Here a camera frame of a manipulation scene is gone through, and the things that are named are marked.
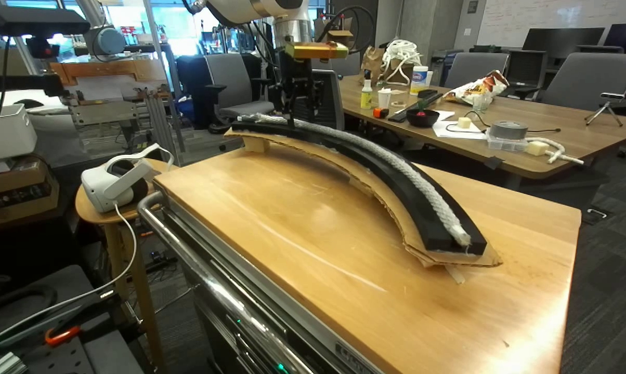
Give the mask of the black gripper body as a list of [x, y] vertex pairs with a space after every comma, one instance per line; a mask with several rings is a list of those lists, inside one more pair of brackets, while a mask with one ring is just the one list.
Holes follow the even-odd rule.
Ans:
[[316, 124], [342, 122], [339, 78], [334, 68], [310, 60], [282, 58], [277, 63], [279, 108], [293, 118]]

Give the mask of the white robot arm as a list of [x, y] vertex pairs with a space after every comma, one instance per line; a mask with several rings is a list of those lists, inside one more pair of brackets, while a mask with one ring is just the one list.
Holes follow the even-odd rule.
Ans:
[[277, 102], [255, 99], [251, 86], [229, 74], [229, 68], [244, 66], [244, 58], [231, 60], [227, 54], [207, 58], [211, 72], [211, 97], [216, 118], [282, 108], [285, 115], [314, 120], [320, 113], [314, 86], [313, 63], [343, 58], [347, 46], [334, 42], [323, 32], [314, 42], [300, 40], [293, 23], [307, 23], [307, 0], [184, 0], [191, 14], [211, 11], [223, 26], [250, 26], [255, 20], [272, 20], [275, 35], [265, 40], [275, 68]]

